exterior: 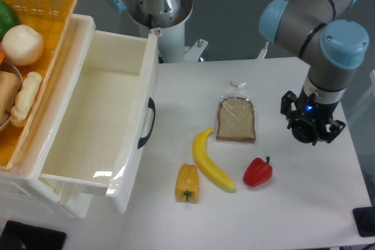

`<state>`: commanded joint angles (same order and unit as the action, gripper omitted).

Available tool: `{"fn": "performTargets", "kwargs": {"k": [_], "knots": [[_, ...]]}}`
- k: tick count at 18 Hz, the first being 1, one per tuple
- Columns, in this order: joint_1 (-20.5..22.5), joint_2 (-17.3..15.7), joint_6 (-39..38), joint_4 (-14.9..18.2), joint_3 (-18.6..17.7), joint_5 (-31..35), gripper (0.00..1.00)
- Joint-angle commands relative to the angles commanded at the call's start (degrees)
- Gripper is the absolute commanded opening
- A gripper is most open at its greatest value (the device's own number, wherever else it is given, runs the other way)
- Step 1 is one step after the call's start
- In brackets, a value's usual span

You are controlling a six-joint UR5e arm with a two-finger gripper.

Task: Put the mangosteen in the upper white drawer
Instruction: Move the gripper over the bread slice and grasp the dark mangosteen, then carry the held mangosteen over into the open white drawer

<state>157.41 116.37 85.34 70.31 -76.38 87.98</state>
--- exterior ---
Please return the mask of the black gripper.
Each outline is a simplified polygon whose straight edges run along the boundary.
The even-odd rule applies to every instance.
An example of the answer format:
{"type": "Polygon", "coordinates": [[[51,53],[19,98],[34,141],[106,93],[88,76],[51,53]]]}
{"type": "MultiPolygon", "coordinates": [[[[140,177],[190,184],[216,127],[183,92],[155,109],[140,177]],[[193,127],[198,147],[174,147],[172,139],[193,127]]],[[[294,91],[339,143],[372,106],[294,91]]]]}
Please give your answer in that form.
{"type": "Polygon", "coordinates": [[[346,124],[333,119],[337,103],[321,104],[316,94],[296,95],[287,91],[281,98],[280,113],[286,115],[287,128],[302,143],[331,143],[345,129],[346,124]]]}

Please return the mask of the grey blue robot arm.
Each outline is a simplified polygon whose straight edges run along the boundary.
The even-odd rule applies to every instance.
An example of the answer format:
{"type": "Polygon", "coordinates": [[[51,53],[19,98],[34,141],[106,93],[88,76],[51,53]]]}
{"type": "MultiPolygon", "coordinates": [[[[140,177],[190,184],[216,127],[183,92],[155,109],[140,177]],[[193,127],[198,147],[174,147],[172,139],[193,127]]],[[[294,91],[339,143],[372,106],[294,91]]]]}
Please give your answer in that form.
{"type": "Polygon", "coordinates": [[[363,26],[340,18],[356,1],[273,0],[260,17],[260,33],[309,66],[301,92],[281,99],[287,127],[302,143],[330,143],[346,126],[333,113],[369,46],[363,26]]]}

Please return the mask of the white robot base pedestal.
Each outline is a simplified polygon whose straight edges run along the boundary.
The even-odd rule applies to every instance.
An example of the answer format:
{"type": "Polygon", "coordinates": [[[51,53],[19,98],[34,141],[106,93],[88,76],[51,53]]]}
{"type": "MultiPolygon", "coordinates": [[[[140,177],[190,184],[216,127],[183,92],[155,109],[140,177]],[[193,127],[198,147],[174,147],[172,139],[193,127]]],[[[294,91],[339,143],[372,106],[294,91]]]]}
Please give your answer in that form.
{"type": "Polygon", "coordinates": [[[203,61],[207,41],[197,39],[192,46],[185,45],[185,23],[193,11],[192,0],[106,1],[117,12],[127,11],[142,37],[157,37],[161,63],[203,61]]]}

